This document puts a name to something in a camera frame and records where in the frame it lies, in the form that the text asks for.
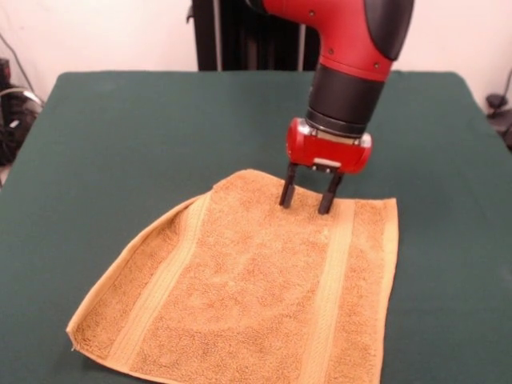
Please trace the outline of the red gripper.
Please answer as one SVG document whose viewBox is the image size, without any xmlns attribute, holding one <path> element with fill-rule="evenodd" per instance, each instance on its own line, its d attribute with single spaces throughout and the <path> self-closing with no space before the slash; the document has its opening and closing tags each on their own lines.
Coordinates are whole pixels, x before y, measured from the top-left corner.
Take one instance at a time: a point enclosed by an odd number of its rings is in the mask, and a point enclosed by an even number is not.
<svg viewBox="0 0 512 384">
<path fill-rule="evenodd" d="M 294 118 L 286 134 L 286 152 L 290 163 L 279 200 L 279 205 L 289 208 L 294 196 L 298 165 L 316 170 L 337 172 L 332 175 L 327 190 L 322 194 L 318 213 L 330 212 L 343 174 L 360 172 L 367 164 L 373 149 L 370 134 L 360 138 L 344 138 L 328 134 L 308 125 L 303 118 Z"/>
</svg>

